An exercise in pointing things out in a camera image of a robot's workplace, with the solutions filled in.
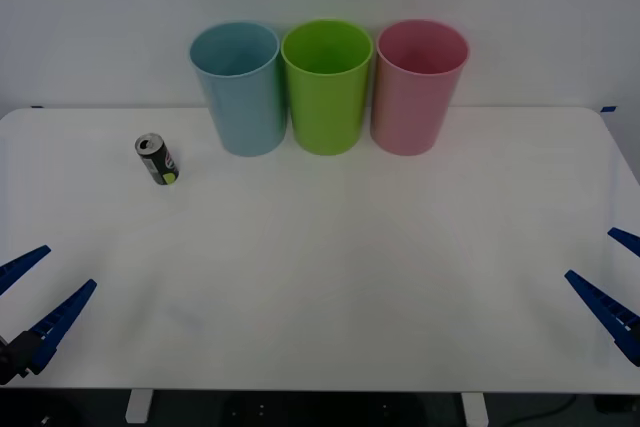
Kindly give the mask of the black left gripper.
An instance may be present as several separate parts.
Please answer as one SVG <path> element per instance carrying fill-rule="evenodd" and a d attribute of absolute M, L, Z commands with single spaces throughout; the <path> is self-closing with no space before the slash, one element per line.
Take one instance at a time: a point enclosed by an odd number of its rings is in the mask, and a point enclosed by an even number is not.
<path fill-rule="evenodd" d="M 47 245 L 27 252 L 0 266 L 0 295 L 51 252 Z M 69 298 L 12 341 L 1 339 L 1 385 L 16 376 L 40 374 L 57 351 L 97 287 L 90 279 Z"/>

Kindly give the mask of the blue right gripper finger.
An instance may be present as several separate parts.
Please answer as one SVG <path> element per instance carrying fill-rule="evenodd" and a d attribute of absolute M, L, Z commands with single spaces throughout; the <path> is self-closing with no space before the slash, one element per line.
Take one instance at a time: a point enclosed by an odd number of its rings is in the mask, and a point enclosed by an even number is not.
<path fill-rule="evenodd" d="M 639 365 L 639 316 L 569 270 L 565 278 L 613 338 L 614 344 L 635 366 Z"/>
<path fill-rule="evenodd" d="M 616 240 L 621 245 L 623 245 L 626 249 L 631 251 L 637 257 L 640 256 L 640 237 L 639 236 L 629 233 L 627 231 L 621 230 L 619 228 L 611 228 L 608 231 L 608 236 Z"/>

